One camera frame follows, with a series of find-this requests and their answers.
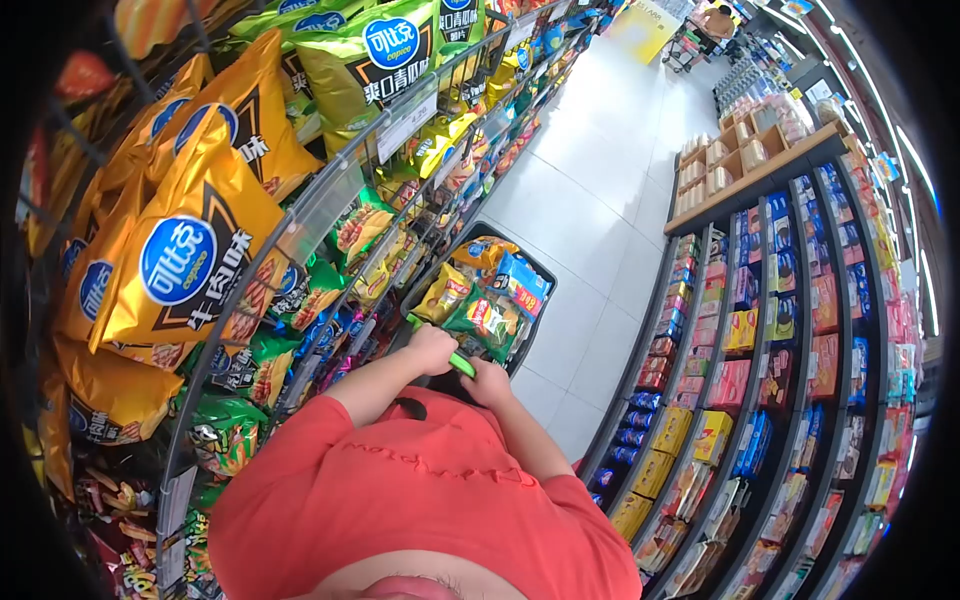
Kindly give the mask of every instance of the ceiling light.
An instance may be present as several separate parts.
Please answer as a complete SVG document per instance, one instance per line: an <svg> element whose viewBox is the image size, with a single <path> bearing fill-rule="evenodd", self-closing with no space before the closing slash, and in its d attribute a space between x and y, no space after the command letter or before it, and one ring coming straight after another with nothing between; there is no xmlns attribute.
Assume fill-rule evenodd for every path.
<svg viewBox="0 0 960 600"><path fill-rule="evenodd" d="M937 299L933 295L933 279L930 277L930 267L926 264L926 250L920 250L920 261L924 264L926 278L926 297L930 300L930 314L932 315L933 337L940 335L940 319L937 317Z"/></svg>

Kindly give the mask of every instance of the yellow biscuit box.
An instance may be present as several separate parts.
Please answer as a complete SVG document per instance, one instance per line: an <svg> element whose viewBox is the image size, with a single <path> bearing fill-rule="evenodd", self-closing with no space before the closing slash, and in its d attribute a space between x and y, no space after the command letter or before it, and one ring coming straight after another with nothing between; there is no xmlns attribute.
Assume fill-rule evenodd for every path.
<svg viewBox="0 0 960 600"><path fill-rule="evenodd" d="M663 410L666 412L654 432L653 448L677 456L680 446L684 444L686 430L693 420L693 413L675 406Z"/></svg>
<svg viewBox="0 0 960 600"><path fill-rule="evenodd" d="M673 467L673 457L656 450L643 457L632 490L634 493L656 498L663 487L666 475Z"/></svg>
<svg viewBox="0 0 960 600"><path fill-rule="evenodd" d="M723 411L704 411L704 428L693 441L693 458L716 467L733 429L733 419Z"/></svg>

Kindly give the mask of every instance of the price tag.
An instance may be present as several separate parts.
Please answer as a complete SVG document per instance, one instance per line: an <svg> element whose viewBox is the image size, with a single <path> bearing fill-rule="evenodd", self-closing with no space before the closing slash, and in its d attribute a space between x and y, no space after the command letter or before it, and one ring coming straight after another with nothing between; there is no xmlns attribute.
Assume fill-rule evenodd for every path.
<svg viewBox="0 0 960 600"><path fill-rule="evenodd" d="M510 36L507 37L507 50L516 48L521 41L533 35L534 28L537 27L537 16L533 13L528 14L529 17L526 19L521 17L524 22L518 21L514 28L510 30Z"/></svg>
<svg viewBox="0 0 960 600"><path fill-rule="evenodd" d="M425 98L415 101L413 110L405 115L398 115L396 120L392 117L389 125L377 128L376 152L381 161L386 160L388 156L393 154L403 142L410 139L410 136L437 112L437 90L434 89L425 93Z"/></svg>
<svg viewBox="0 0 960 600"><path fill-rule="evenodd" d="M566 2L563 2L562 4L559 4L556 7L554 7L553 11L550 12L550 18L548 18L547 20L553 21L564 16L566 14L566 10L570 8L570 3L572 1L573 0L566 0Z"/></svg>

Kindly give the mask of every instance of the biscuit box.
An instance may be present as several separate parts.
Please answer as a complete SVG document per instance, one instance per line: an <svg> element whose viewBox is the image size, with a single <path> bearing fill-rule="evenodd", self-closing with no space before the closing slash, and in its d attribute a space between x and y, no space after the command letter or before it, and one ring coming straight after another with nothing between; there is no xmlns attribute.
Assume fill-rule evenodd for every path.
<svg viewBox="0 0 960 600"><path fill-rule="evenodd" d="M716 467L733 429L733 419L722 411L704 411L704 415L704 427L693 442L693 459Z"/></svg>
<svg viewBox="0 0 960 600"><path fill-rule="evenodd" d="M811 397L833 396L836 393L838 347L839 336L836 333L813 337L806 382L807 393Z"/></svg>
<svg viewBox="0 0 960 600"><path fill-rule="evenodd" d="M676 456L680 446L684 443L686 430L693 420L693 413L682 408L668 406L654 432L651 446L655 450Z"/></svg>

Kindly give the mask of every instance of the shelf label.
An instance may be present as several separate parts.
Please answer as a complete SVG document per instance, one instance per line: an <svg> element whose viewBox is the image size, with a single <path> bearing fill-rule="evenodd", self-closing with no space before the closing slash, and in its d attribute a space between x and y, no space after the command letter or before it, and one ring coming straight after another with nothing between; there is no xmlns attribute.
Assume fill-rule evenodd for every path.
<svg viewBox="0 0 960 600"><path fill-rule="evenodd" d="M437 90L424 90L422 94L425 95L414 101L413 110L405 115L398 115L396 120L391 117L389 125L377 128L376 153L381 163L437 112Z"/></svg>

